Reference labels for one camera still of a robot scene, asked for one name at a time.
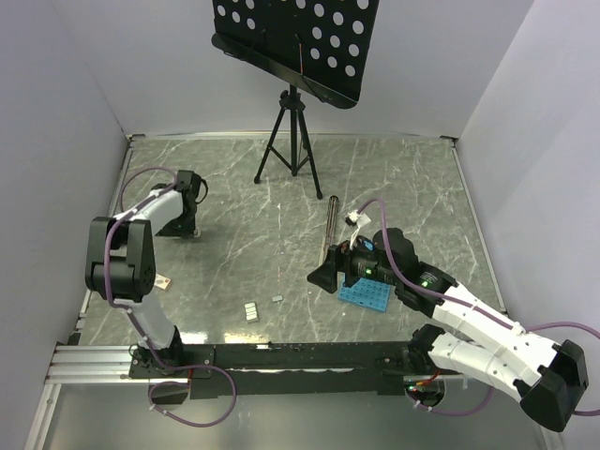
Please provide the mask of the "beige metal stapler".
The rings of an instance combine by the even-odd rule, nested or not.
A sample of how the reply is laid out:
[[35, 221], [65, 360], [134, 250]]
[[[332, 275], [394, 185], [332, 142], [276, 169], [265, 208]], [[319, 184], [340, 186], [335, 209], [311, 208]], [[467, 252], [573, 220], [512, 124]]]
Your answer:
[[191, 239], [191, 238], [199, 237], [200, 235], [201, 235], [201, 231], [197, 228], [188, 229], [188, 228], [177, 228], [177, 227], [167, 227], [167, 226], [165, 226], [162, 230], [160, 230], [157, 233], [157, 236], [183, 238], [183, 239]]

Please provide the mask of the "metal staple magazine rail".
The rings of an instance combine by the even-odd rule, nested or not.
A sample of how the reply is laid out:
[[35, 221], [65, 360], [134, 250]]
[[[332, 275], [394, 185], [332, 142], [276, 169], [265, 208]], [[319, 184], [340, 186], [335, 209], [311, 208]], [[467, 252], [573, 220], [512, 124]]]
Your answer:
[[325, 233], [321, 248], [319, 263], [323, 263], [326, 258], [327, 250], [334, 243], [336, 236], [337, 218], [338, 218], [338, 196], [332, 195], [329, 197]]

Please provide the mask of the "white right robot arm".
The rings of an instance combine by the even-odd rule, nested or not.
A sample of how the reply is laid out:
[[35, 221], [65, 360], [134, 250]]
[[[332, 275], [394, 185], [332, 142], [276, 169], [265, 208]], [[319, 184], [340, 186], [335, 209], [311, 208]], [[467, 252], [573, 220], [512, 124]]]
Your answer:
[[562, 432], [588, 388], [583, 349], [526, 330], [479, 300], [443, 270], [421, 261], [402, 230], [358, 235], [327, 250], [307, 281], [328, 293], [373, 280], [395, 289], [408, 308], [436, 321], [413, 336], [411, 366], [451, 370], [514, 399], [543, 428]]

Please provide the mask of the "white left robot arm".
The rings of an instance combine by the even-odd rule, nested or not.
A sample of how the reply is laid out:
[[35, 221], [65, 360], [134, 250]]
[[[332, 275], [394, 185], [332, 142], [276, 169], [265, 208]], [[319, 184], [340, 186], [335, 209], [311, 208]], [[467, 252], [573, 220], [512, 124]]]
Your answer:
[[186, 370], [186, 355], [177, 326], [167, 318], [156, 293], [154, 237], [192, 237], [208, 186], [194, 171], [160, 170], [172, 181], [155, 185], [127, 210], [92, 220], [84, 280], [89, 291], [121, 311], [135, 330], [133, 359], [172, 377]]

